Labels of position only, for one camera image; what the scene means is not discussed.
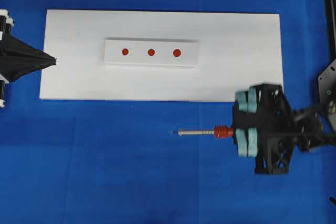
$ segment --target red threaded part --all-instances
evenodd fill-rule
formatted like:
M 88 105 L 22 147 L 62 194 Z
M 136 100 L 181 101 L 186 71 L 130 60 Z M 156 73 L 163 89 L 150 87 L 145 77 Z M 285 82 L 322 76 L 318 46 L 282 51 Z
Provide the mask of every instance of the red threaded part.
M 226 126 L 216 126 L 215 127 L 215 137 L 216 138 L 227 138 L 228 136 L 233 136 L 233 128 Z

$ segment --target red dot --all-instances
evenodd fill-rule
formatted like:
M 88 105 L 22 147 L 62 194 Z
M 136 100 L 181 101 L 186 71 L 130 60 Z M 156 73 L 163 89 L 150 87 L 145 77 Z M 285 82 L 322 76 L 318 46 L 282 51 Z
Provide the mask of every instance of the red dot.
M 154 54 L 155 54 L 155 50 L 154 49 L 151 48 L 151 49 L 148 50 L 148 55 L 149 56 L 153 56 Z
M 175 49 L 175 50 L 173 51 L 173 55 L 174 55 L 175 57 L 179 57 L 179 56 L 181 55 L 181 50 L 179 50 L 179 49 Z
M 123 55 L 128 55 L 129 51 L 128 51 L 127 48 L 124 48 L 121 52 L 122 52 Z

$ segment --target black cone-shaped tool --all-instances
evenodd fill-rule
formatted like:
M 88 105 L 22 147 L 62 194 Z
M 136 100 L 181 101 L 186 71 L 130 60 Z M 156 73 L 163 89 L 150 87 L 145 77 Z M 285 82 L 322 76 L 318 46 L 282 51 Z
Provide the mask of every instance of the black cone-shaped tool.
M 0 108 L 5 106 L 5 84 L 25 74 L 56 65 L 56 59 L 11 36 L 14 21 L 0 9 Z

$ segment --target white board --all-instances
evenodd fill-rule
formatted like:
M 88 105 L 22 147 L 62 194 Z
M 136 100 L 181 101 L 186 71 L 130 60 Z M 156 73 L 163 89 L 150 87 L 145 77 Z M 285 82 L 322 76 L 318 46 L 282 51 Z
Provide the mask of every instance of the white board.
M 105 41 L 192 40 L 195 68 L 117 66 Z M 48 10 L 41 99 L 233 101 L 262 82 L 283 83 L 277 14 Z

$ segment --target blue surface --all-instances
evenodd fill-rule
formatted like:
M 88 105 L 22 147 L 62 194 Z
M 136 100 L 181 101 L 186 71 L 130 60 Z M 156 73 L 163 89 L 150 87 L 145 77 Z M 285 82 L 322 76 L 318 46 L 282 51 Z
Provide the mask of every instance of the blue surface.
M 0 0 L 0 8 L 16 22 L 13 35 L 40 49 L 48 8 L 278 13 L 294 108 L 313 102 L 311 82 L 329 62 L 323 0 Z M 0 111 L 0 223 L 336 221 L 331 148 L 295 151 L 287 176 L 256 176 L 230 140 L 170 134 L 230 125 L 232 104 L 41 101 L 39 82 L 36 72 L 12 83 Z

